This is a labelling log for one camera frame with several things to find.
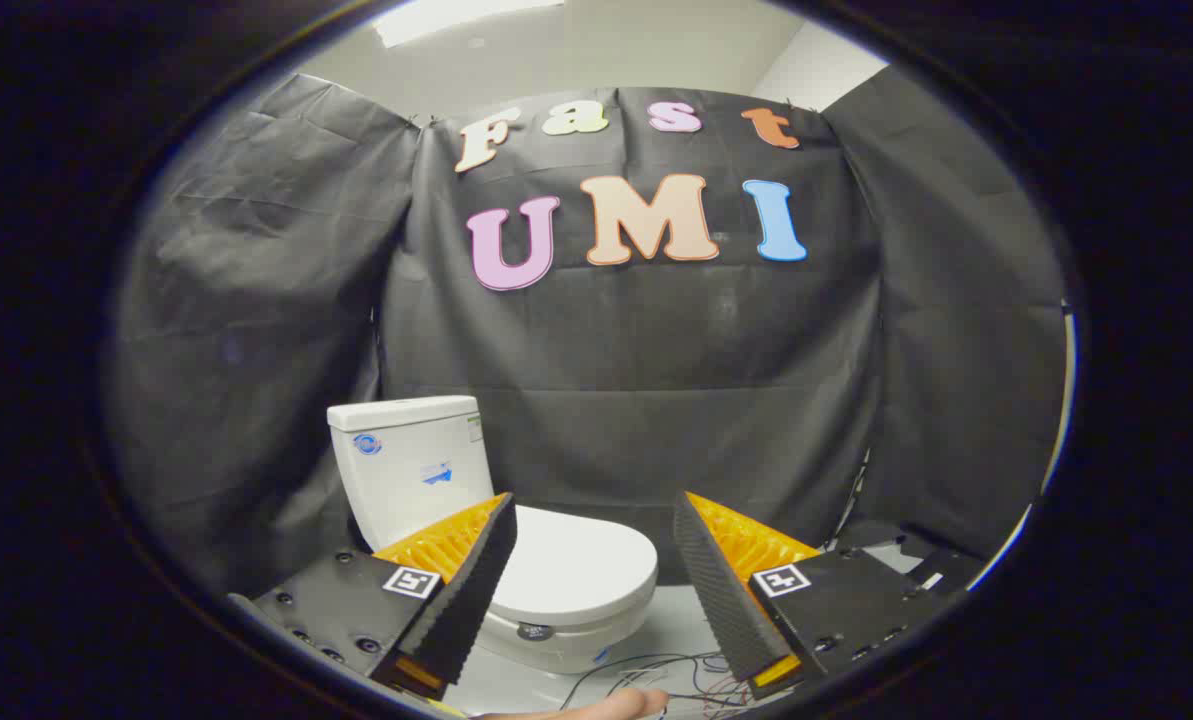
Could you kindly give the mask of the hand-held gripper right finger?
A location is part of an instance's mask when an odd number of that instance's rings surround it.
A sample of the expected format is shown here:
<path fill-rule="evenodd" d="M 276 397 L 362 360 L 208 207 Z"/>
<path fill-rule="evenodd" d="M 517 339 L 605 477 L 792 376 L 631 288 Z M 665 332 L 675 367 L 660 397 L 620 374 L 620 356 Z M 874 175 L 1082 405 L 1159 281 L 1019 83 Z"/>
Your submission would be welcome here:
<path fill-rule="evenodd" d="M 900 571 L 692 492 L 675 502 L 673 538 L 721 656 L 756 700 L 848 674 L 931 623 L 957 589 L 953 557 Z"/>

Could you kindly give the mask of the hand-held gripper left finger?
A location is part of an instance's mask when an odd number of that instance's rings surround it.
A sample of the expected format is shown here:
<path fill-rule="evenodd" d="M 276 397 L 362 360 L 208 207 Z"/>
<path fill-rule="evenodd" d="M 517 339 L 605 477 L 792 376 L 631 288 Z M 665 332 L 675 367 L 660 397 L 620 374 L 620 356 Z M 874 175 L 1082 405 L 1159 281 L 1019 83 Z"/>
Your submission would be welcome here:
<path fill-rule="evenodd" d="M 517 528 L 515 497 L 496 495 L 381 552 L 330 550 L 267 591 L 227 601 L 321 674 L 440 701 L 460 679 Z"/>

